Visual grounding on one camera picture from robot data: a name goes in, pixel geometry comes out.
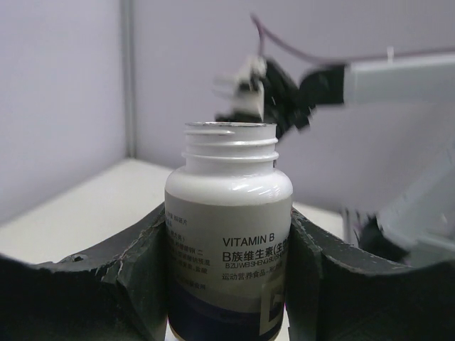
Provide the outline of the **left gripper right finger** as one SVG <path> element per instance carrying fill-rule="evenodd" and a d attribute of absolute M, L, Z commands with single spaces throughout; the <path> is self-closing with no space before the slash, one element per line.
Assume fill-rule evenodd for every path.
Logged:
<path fill-rule="evenodd" d="M 453 340 L 454 261 L 411 267 L 291 213 L 290 340 Z"/>

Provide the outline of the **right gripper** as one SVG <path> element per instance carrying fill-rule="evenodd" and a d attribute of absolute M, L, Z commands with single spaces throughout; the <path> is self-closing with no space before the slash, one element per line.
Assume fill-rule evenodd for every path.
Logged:
<path fill-rule="evenodd" d="M 301 131 L 310 125 L 320 86 L 313 75 L 296 84 L 275 60 L 267 60 L 264 85 L 264 121 L 276 125 L 281 139 L 293 128 Z"/>

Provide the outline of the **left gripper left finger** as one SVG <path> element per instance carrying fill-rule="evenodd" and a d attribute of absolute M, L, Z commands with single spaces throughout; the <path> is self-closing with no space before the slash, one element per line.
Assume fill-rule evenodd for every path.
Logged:
<path fill-rule="evenodd" d="M 163 340 L 166 225 L 159 205 L 53 263 L 1 257 L 2 340 Z"/>

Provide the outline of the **white vitamin B bottle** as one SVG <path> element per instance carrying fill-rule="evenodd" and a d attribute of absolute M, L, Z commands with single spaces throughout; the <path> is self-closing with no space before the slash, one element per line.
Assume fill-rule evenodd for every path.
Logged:
<path fill-rule="evenodd" d="M 192 123 L 165 184 L 168 323 L 180 340 L 273 340 L 282 327 L 293 186 L 276 127 Z"/>

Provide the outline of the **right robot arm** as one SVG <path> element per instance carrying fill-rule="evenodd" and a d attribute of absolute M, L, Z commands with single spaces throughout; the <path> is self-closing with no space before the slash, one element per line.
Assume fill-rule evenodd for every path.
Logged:
<path fill-rule="evenodd" d="M 318 65 L 299 82 L 274 60 L 265 117 L 298 198 L 342 209 L 347 237 L 418 266 L 454 257 L 454 58 Z"/>

